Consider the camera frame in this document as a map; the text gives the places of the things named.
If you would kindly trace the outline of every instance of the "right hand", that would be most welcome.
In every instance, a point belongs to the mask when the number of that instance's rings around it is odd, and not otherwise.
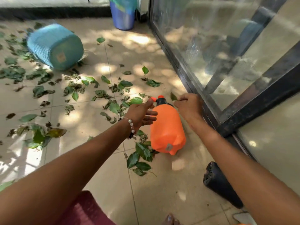
[[[181,116],[188,122],[190,126],[196,121],[204,121],[201,110],[203,101],[197,94],[183,94],[174,102]]]

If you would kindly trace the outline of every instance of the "sticker on basket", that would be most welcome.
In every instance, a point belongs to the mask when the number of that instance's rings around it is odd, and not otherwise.
[[[56,56],[57,60],[59,61],[59,63],[63,63],[66,61],[66,56],[64,52],[61,52],[60,54],[58,54]]]
[[[173,148],[173,145],[171,144],[168,144],[167,147],[166,147],[166,151],[171,151]]]

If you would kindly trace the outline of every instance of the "orange spray bottle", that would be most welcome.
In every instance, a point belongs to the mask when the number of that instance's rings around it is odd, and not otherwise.
[[[156,151],[175,155],[186,142],[179,113],[162,95],[158,99],[152,99],[157,103],[153,110],[158,115],[157,120],[150,126],[151,147]]]

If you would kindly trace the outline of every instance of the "right arm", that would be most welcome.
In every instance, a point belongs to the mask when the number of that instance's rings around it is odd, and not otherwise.
[[[299,223],[299,196],[211,128],[201,115],[198,95],[184,94],[174,105],[200,137],[257,224]]]

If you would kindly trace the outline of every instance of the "hand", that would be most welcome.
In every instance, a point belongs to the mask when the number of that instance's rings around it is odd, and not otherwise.
[[[203,101],[197,94],[183,94],[174,102],[181,116],[192,127],[195,120],[204,120],[201,114]]]
[[[132,104],[125,117],[132,120],[134,130],[137,132],[142,125],[151,125],[153,121],[156,121],[157,112],[148,110],[154,108],[153,99],[148,99],[143,104]]]

